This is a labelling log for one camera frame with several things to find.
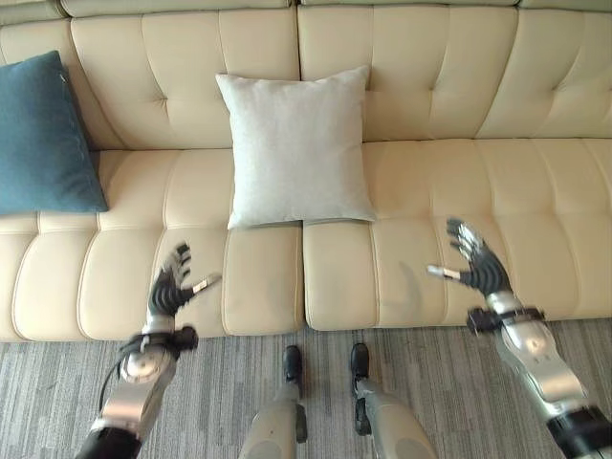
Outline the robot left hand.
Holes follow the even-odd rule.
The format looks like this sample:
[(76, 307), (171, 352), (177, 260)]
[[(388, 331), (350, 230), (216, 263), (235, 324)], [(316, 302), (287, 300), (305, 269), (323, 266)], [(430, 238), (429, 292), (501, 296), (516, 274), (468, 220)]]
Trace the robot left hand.
[(177, 245), (166, 257), (151, 287), (147, 314), (150, 317), (174, 318), (178, 311), (195, 296), (220, 282), (220, 273), (211, 273), (193, 285), (184, 285), (190, 274), (190, 246), (186, 242)]

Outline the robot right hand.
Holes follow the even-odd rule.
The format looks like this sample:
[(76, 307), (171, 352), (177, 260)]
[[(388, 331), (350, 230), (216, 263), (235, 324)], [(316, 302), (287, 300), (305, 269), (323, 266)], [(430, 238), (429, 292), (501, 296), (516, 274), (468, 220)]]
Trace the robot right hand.
[(426, 270), (429, 274), (458, 282), (478, 291), (484, 298), (513, 291), (509, 275), (501, 260), (485, 239), (467, 222), (459, 218), (448, 218), (447, 234), (450, 236), (450, 245), (468, 261), (469, 268), (456, 271), (428, 265)]

